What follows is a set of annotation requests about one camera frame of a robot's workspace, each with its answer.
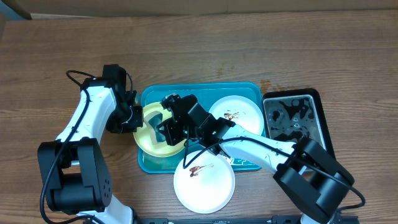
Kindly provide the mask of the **white plate front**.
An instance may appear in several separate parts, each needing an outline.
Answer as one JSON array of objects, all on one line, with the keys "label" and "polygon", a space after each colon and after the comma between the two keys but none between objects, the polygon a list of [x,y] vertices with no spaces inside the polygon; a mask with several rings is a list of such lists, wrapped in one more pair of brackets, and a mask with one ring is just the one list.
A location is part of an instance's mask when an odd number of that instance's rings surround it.
[{"label": "white plate front", "polygon": [[204,152],[186,169],[180,162],[174,173],[174,191],[184,207],[196,213],[221,210],[232,198],[235,175],[229,161]]}]

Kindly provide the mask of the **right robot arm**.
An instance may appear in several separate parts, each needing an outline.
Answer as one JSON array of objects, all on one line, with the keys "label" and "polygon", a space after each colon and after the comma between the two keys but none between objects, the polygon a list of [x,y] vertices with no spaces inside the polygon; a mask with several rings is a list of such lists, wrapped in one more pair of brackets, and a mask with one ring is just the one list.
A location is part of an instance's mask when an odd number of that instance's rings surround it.
[{"label": "right robot arm", "polygon": [[196,176],[205,158],[224,154],[267,170],[303,213],[301,223],[330,223],[344,208],[340,203],[352,190],[353,176],[316,141],[283,142],[251,133],[228,118],[214,117],[195,95],[169,95],[161,101],[171,118],[157,125],[168,145],[196,141],[202,150],[186,154],[181,167]]}]

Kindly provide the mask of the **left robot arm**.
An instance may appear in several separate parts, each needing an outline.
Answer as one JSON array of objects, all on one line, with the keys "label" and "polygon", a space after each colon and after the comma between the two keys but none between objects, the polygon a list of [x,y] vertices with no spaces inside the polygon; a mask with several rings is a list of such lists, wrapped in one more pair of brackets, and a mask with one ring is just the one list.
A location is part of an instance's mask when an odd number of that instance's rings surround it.
[{"label": "left robot arm", "polygon": [[132,78],[118,64],[104,65],[100,77],[86,75],[79,104],[66,128],[37,150],[45,208],[70,215],[68,223],[139,223],[135,211],[113,195],[113,182],[100,142],[104,131],[133,133],[143,125],[142,106]]}]

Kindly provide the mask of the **yellow green sponge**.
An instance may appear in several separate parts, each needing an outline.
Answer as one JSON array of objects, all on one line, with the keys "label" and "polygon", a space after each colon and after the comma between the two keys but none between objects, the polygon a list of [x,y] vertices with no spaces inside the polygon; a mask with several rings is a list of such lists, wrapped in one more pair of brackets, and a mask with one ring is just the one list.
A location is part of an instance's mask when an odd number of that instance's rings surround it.
[{"label": "yellow green sponge", "polygon": [[165,141],[165,136],[157,128],[162,123],[162,118],[163,115],[159,111],[151,112],[144,117],[144,122],[149,130],[150,140],[153,145]]}]

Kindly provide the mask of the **yellow-green plate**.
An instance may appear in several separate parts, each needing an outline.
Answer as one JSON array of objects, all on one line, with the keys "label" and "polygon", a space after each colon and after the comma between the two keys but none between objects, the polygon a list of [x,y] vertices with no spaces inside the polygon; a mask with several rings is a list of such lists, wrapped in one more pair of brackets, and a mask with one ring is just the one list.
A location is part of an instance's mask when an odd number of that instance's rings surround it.
[{"label": "yellow-green plate", "polygon": [[[171,112],[163,109],[160,102],[154,102],[143,107],[143,117],[151,112],[159,111],[162,113],[162,121],[172,117]],[[166,141],[160,142],[153,145],[150,140],[149,130],[145,122],[143,122],[143,127],[137,128],[137,131],[133,133],[134,139],[137,145],[146,153],[155,157],[169,157],[179,153],[183,149],[184,141],[178,143],[175,146],[169,146]]]}]

